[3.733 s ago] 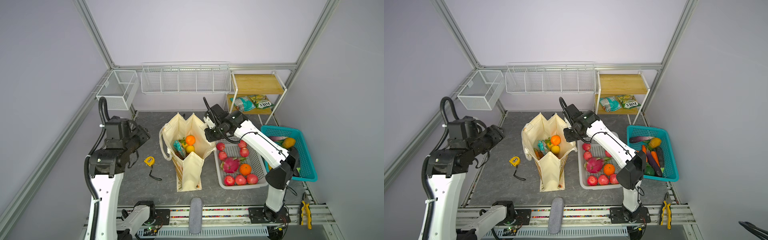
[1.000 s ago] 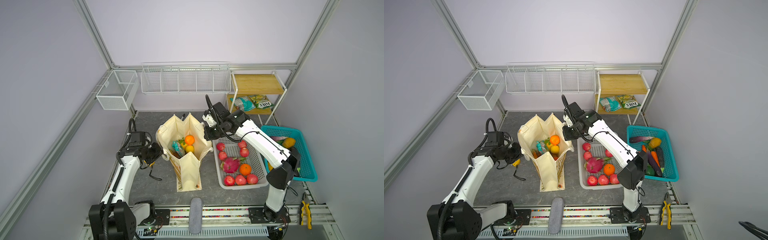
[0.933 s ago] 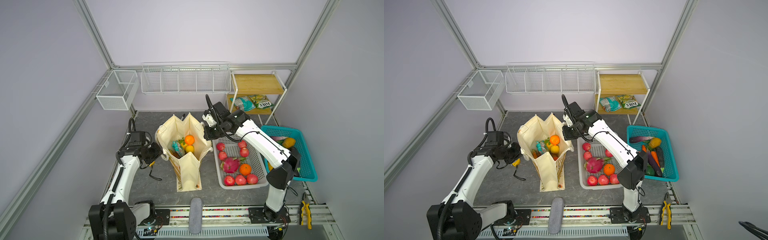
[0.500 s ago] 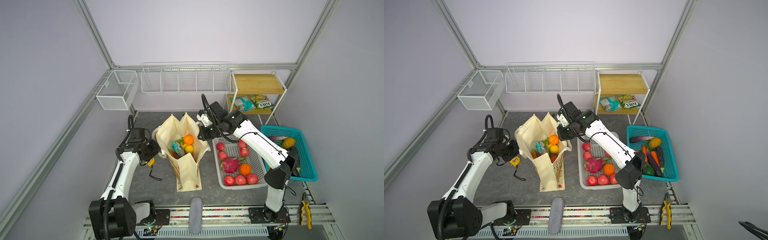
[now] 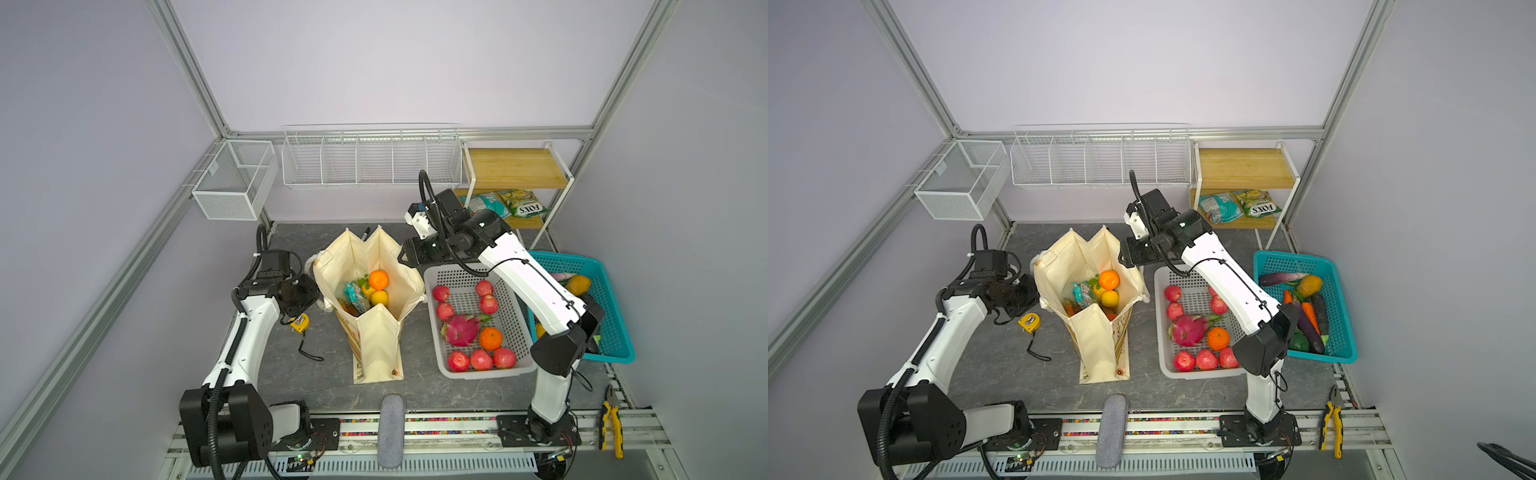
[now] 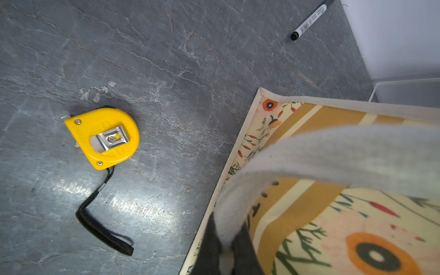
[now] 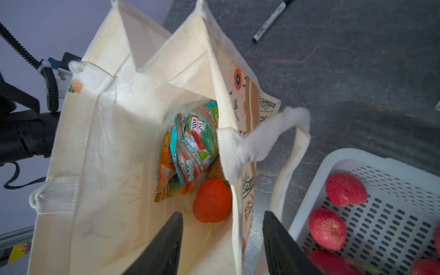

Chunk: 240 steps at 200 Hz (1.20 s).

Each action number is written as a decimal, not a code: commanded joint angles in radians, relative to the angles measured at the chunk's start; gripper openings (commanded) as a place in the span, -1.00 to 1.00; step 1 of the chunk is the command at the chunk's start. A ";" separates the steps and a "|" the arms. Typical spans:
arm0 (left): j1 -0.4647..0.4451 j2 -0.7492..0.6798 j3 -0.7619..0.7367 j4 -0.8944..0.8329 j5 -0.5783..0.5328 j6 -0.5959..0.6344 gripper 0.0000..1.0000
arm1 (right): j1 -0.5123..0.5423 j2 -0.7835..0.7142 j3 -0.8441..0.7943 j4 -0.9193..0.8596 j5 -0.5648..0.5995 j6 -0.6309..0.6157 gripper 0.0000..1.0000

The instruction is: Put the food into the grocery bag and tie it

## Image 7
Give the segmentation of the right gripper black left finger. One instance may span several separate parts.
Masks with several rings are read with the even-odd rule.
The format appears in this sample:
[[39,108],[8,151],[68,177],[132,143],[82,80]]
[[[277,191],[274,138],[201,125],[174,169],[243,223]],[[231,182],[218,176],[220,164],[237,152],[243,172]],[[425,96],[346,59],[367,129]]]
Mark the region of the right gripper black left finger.
[[175,212],[124,275],[176,275],[183,237],[182,213]]

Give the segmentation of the red tomato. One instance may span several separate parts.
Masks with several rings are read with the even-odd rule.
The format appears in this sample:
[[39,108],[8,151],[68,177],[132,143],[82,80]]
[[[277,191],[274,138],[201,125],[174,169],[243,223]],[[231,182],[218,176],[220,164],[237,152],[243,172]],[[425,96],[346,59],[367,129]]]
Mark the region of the red tomato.
[[202,223],[218,223],[232,211],[232,192],[220,179],[205,181],[197,192],[193,203],[193,214]]

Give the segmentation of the teal snack bag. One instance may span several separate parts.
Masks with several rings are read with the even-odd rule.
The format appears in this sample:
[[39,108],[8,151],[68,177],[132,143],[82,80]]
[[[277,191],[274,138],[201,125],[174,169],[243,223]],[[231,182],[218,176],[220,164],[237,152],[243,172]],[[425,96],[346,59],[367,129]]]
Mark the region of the teal snack bag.
[[174,118],[170,152],[183,187],[196,181],[219,153],[218,105],[215,100]]

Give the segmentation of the brown potato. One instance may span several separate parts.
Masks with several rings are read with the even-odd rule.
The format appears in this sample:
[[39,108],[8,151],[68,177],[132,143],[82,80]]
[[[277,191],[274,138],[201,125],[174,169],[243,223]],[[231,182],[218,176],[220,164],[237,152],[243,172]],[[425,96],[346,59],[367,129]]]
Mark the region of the brown potato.
[[212,163],[210,167],[210,171],[207,173],[206,180],[209,181],[212,179],[219,179],[223,183],[228,182],[223,173],[220,156],[216,157],[215,161]]

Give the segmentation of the cream floral tote bag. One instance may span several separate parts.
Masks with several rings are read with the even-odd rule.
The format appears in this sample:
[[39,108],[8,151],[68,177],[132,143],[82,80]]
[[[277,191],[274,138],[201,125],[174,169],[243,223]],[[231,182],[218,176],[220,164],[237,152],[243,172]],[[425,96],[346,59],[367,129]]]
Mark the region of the cream floral tote bag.
[[[183,214],[180,275],[239,275],[252,227],[253,178],[278,137],[296,127],[270,210],[281,217],[286,190],[310,142],[305,108],[269,109],[255,74],[205,1],[174,33],[122,1],[81,61],[67,93],[37,212],[31,275],[121,275],[175,212]],[[191,214],[194,195],[154,200],[162,142],[175,115],[212,100],[220,112],[220,160],[233,209],[217,225]]]

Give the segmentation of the colourful snack bag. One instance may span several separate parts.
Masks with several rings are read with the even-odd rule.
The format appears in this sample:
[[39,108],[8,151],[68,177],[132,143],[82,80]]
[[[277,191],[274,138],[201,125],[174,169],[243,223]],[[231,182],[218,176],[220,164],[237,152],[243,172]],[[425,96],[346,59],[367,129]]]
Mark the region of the colourful snack bag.
[[204,169],[198,179],[182,186],[170,150],[171,132],[167,131],[163,140],[162,158],[159,169],[159,182],[155,192],[154,202],[160,202],[175,195],[188,195],[196,192],[201,183],[206,179],[211,166]]

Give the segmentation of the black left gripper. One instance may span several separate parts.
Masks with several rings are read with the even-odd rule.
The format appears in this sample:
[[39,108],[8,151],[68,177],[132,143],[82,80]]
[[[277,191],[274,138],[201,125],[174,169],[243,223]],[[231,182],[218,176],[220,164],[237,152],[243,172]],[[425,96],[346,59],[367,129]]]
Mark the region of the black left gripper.
[[42,113],[37,119],[1,121],[1,165],[43,156],[49,158],[60,113]]

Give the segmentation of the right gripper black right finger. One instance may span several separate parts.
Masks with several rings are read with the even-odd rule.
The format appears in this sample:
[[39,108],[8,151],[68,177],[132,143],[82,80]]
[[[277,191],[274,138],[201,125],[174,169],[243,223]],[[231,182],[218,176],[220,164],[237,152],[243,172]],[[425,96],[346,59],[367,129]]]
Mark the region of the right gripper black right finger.
[[320,275],[277,217],[266,211],[263,221],[264,248],[271,275]]

